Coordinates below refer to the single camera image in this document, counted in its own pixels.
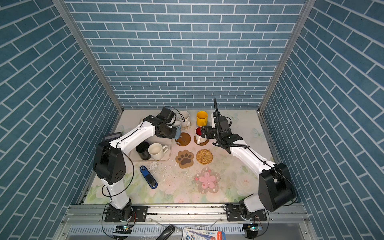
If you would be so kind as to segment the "white mug blue base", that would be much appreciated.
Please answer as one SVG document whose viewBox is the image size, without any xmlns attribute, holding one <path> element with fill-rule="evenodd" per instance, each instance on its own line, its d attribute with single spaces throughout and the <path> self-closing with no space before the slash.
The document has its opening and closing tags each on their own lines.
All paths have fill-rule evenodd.
<svg viewBox="0 0 384 240">
<path fill-rule="evenodd" d="M 173 127 L 176 128 L 176 135 L 175 135 L 175 139 L 179 139 L 180 136 L 181 136 L 181 133 L 182 133 L 182 130 L 181 130 L 181 127 L 182 127 L 182 123 L 180 121 L 175 121 L 175 123 L 173 124 Z"/>
</svg>

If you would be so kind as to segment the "red interior mug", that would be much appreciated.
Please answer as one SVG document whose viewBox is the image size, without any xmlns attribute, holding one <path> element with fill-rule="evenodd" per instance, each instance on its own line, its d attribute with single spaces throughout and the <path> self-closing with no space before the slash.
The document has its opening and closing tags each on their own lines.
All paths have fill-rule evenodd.
<svg viewBox="0 0 384 240">
<path fill-rule="evenodd" d="M 202 127 L 197 127 L 195 130 L 195 136 L 198 141 L 198 144 L 205 142 L 207 138 L 202 137 Z"/>
</svg>

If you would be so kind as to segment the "yellow mug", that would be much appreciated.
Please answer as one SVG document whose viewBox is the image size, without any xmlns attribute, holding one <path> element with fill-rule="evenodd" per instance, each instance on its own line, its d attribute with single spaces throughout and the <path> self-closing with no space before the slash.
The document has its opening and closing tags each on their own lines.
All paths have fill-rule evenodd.
<svg viewBox="0 0 384 240">
<path fill-rule="evenodd" d="M 208 125 L 208 113 L 205 111 L 200 111 L 197 113 L 197 125 L 199 127 Z"/>
</svg>

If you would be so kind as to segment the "glossy brown scratched coaster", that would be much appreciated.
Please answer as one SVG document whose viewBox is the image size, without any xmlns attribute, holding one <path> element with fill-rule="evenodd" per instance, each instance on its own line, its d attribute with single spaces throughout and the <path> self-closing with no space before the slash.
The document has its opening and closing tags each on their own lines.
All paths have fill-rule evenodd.
<svg viewBox="0 0 384 240">
<path fill-rule="evenodd" d="M 178 146 L 185 147 L 191 142 L 191 136 L 188 133 L 181 133 L 180 137 L 176 139 L 175 142 Z"/>
</svg>

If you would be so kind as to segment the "rattan round coaster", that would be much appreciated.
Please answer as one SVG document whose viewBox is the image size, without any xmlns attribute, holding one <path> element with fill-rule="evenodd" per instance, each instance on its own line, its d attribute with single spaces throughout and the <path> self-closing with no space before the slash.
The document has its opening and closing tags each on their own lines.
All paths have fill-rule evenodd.
<svg viewBox="0 0 384 240">
<path fill-rule="evenodd" d="M 213 161 L 213 154 L 207 149 L 202 149 L 197 152 L 196 160 L 202 165 L 210 164 Z"/>
</svg>

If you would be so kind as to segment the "black mug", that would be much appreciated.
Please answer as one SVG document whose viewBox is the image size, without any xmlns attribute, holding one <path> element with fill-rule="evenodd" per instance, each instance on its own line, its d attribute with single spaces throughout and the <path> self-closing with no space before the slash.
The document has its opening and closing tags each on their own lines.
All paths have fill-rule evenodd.
<svg viewBox="0 0 384 240">
<path fill-rule="evenodd" d="M 136 146 L 136 152 L 144 161 L 149 160 L 151 158 L 151 155 L 149 153 L 149 147 L 150 144 L 146 141 L 141 142 L 139 145 Z"/>
</svg>

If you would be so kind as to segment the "cork paw coaster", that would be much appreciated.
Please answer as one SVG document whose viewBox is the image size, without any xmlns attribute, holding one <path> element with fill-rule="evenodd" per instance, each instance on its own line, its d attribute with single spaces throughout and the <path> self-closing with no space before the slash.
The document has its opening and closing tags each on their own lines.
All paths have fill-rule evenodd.
<svg viewBox="0 0 384 240">
<path fill-rule="evenodd" d="M 193 166 L 194 164 L 194 154 L 188 150 L 180 151 L 176 156 L 175 160 L 179 164 L 181 169 L 185 169 Z"/>
</svg>

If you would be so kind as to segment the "pink flower coaster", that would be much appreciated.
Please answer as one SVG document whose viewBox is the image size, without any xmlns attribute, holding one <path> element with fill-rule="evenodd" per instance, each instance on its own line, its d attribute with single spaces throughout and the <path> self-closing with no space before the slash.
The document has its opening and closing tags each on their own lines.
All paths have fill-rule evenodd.
<svg viewBox="0 0 384 240">
<path fill-rule="evenodd" d="M 219 191 L 219 181 L 221 176 L 210 168 L 203 168 L 200 173 L 194 176 L 194 180 L 198 186 L 198 192 L 201 194 L 217 193 Z"/>
</svg>

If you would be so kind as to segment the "dark brown wooden coaster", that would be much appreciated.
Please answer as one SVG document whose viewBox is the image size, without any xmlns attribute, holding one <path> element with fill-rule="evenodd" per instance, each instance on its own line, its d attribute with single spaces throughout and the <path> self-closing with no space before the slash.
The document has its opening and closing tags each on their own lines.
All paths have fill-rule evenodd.
<svg viewBox="0 0 384 240">
<path fill-rule="evenodd" d="M 210 141 L 210 140 L 207 139 L 205 142 L 202 142 L 202 143 L 198 144 L 198 141 L 197 141 L 197 139 L 196 139 L 196 136 L 194 136 L 194 142 L 195 142 L 195 144 L 197 144 L 197 145 L 199 145 L 199 146 L 205 146 L 206 144 L 209 143 L 209 141 Z"/>
</svg>

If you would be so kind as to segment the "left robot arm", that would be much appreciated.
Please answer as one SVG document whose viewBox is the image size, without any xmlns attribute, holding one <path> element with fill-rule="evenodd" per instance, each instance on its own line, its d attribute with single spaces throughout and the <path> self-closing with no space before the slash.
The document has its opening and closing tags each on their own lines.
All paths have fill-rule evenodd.
<svg viewBox="0 0 384 240">
<path fill-rule="evenodd" d="M 175 121 L 175 113 L 164 107 L 158 115 L 145 117 L 127 134 L 117 139 L 106 138 L 96 146 L 94 171 L 106 186 L 106 197 L 111 199 L 110 205 L 114 210 L 131 207 L 131 200 L 126 193 L 128 187 L 123 181 L 128 153 L 152 136 L 175 139 L 181 133 L 172 126 Z"/>
</svg>

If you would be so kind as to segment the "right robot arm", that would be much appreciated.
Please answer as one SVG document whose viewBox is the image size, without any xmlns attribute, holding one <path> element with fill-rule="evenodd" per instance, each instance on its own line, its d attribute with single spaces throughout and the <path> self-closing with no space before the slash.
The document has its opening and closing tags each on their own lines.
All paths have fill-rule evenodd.
<svg viewBox="0 0 384 240">
<path fill-rule="evenodd" d="M 231 130 L 231 121 L 218 110 L 213 113 L 213 126 L 203 126 L 203 137 L 215 139 L 215 146 L 240 159 L 258 175 L 258 192 L 239 202 L 242 216 L 249 219 L 259 210 L 275 211 L 297 199 L 291 175 L 285 164 L 273 163 L 253 150 L 241 136 Z"/>
</svg>

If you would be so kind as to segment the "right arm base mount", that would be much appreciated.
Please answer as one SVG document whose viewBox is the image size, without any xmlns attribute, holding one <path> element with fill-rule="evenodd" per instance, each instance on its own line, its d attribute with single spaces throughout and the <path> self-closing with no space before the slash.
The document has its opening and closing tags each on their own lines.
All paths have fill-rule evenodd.
<svg viewBox="0 0 384 240">
<path fill-rule="evenodd" d="M 226 203 L 223 205 L 223 210 L 226 212 L 228 222 L 239 221 L 266 221 L 267 215 L 265 210 L 258 210 L 250 213 L 244 206 L 238 204 Z"/>
</svg>

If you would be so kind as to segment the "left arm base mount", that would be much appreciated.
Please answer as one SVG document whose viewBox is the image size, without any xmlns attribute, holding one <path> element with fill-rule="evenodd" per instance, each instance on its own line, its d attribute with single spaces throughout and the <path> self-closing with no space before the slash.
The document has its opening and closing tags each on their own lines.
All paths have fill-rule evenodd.
<svg viewBox="0 0 384 240">
<path fill-rule="evenodd" d="M 148 212 L 147 206 L 131 206 L 128 205 L 122 210 L 114 208 L 111 204 L 104 210 L 105 222 L 144 222 Z"/>
</svg>

